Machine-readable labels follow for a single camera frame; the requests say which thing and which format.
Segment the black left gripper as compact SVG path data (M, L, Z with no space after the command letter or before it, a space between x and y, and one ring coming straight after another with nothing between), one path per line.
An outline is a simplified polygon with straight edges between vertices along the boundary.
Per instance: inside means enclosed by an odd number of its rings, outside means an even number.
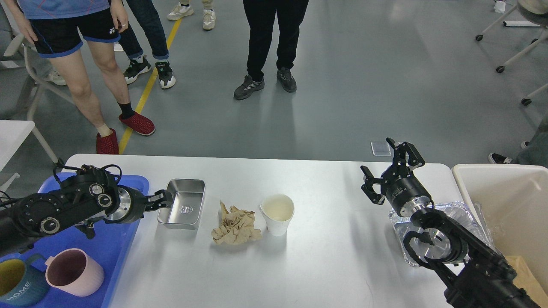
M136 189L120 185L117 192L119 205L115 212L104 217L107 224L132 223L143 218L145 209L146 212L154 212L173 205L173 195L166 190L145 196Z

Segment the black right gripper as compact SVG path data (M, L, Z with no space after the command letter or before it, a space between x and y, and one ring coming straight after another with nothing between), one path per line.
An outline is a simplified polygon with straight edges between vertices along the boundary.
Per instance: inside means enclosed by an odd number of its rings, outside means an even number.
M391 138L386 141L394 150L392 165L381 178L375 178L368 167L360 166L364 174L361 189L372 203L382 205L386 199L400 217L409 218L432 201L430 193L413 174L414 169L426 162L413 144ZM381 193L376 193L375 184L381 185Z

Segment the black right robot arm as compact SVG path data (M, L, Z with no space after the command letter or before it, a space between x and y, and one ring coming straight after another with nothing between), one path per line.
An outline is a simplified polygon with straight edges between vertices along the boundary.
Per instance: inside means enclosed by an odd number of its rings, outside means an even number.
M388 201L412 224L403 234L403 249L417 265L433 270L445 284L444 296L455 308L536 308L527 292L514 285L516 271L456 219L437 209L430 193L413 174L425 160L408 142L386 138L392 164L376 178L361 166L361 189L374 204Z

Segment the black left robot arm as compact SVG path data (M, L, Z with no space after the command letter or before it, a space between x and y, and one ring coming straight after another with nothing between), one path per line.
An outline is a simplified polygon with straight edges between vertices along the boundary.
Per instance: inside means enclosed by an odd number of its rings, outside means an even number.
M23 253L39 239L72 226L92 239L94 224L100 220L110 224L132 223L143 218L145 212L173 205L173 196L166 190L144 195L121 185L122 174L112 174L108 166L82 165L75 172L65 180L54 174L60 185L58 190L1 203L2 256Z

